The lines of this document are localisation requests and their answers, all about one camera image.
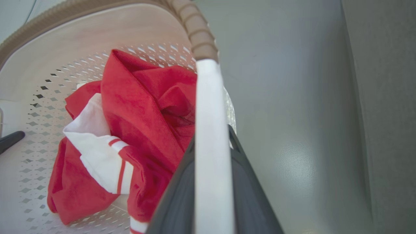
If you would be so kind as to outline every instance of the gray floor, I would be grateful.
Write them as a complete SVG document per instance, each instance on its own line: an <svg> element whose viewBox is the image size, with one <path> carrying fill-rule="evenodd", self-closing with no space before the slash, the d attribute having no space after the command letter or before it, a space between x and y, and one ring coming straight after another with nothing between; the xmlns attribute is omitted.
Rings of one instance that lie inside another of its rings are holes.
<svg viewBox="0 0 416 234"><path fill-rule="evenodd" d="M340 2L196 0L286 234L373 233Z"/></svg>

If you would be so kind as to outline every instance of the beige ribbed handle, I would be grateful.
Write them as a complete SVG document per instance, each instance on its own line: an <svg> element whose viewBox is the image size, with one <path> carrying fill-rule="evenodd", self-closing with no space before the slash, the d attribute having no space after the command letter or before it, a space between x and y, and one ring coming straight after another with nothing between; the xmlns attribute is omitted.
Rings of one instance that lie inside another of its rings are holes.
<svg viewBox="0 0 416 234"><path fill-rule="evenodd" d="M190 0L67 0L23 25L0 45L0 69L20 47L59 25L94 12L134 3L154 4L171 12L182 22L195 59L218 62L215 39L199 9Z"/></svg>

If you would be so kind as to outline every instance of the white fabric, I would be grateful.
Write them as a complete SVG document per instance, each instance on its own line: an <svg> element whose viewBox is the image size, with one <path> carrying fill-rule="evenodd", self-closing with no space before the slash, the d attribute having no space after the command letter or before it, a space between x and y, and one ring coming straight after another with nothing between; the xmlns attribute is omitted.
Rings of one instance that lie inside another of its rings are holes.
<svg viewBox="0 0 416 234"><path fill-rule="evenodd" d="M140 221L135 220L133 217L130 216L130 228L133 229L134 231L145 233L148 225L149 223L142 223Z"/></svg>
<svg viewBox="0 0 416 234"><path fill-rule="evenodd" d="M81 161L89 174L110 193L117 193L122 159L118 152L126 143L118 141L109 146L112 139L105 120L101 94L96 93L88 101L80 115L68 124L63 133L81 153ZM130 192L133 166L126 162L121 185L121 194Z"/></svg>

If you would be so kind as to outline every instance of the clothing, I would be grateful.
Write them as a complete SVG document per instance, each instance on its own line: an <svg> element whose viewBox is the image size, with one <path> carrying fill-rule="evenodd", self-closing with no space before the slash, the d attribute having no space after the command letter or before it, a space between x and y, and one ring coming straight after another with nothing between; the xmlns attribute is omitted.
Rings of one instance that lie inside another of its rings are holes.
<svg viewBox="0 0 416 234"><path fill-rule="evenodd" d="M129 193L132 220L149 222L194 134L195 94L193 72L113 50L103 80L66 99L74 121L52 172L51 211L69 224Z"/></svg>

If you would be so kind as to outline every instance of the red cloth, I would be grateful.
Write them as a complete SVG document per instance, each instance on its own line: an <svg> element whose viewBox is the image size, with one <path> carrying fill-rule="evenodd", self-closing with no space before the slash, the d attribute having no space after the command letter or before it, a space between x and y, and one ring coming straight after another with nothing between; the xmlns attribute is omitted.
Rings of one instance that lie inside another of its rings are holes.
<svg viewBox="0 0 416 234"><path fill-rule="evenodd" d="M76 118L97 92L111 135L131 146L120 154L134 166L129 214L148 222L194 134L196 74L180 66L160 68L113 50L103 80L83 85L66 99L71 117ZM118 196L97 184L79 157L64 138L47 198L64 224L106 209Z"/></svg>

